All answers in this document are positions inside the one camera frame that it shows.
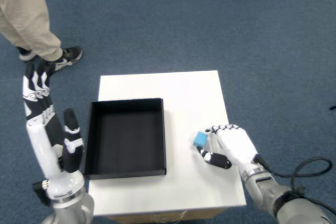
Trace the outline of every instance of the person's leg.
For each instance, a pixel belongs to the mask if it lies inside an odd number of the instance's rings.
[[[0,8],[0,32],[15,47],[21,47],[26,50],[30,50],[30,47],[21,38],[20,34],[18,34],[17,31],[14,29],[14,27],[8,22],[7,18],[1,11],[1,8]]]
[[[45,0],[0,0],[0,9],[0,31],[14,46],[31,49],[48,61],[61,58],[61,42],[49,29]]]
[[[0,8],[0,33],[9,40],[20,52],[19,58],[22,61],[32,60],[36,55],[27,45],[27,43],[21,38],[20,34],[14,29],[14,27],[8,22],[5,15]]]

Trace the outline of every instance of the shoe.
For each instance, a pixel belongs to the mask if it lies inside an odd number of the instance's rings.
[[[22,47],[17,47],[17,50],[20,52],[19,59],[22,61],[30,61],[36,56],[33,51],[26,50]]]
[[[47,61],[47,65],[54,65],[55,71],[66,66],[72,66],[82,57],[82,49],[80,47],[70,47],[63,49],[61,58],[55,61]]]

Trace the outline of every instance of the white table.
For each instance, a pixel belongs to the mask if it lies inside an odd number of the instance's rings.
[[[101,76],[99,101],[163,98],[167,175],[91,180],[94,215],[120,216],[246,204],[236,167],[206,164],[197,131],[228,123],[217,71]]]

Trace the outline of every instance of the cardboard box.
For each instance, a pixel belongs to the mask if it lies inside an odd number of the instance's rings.
[[[163,99],[91,104],[86,177],[165,175],[165,156]]]

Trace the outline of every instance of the blue cube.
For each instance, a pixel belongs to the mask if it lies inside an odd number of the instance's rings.
[[[203,132],[198,132],[194,140],[194,145],[204,148],[208,135]]]

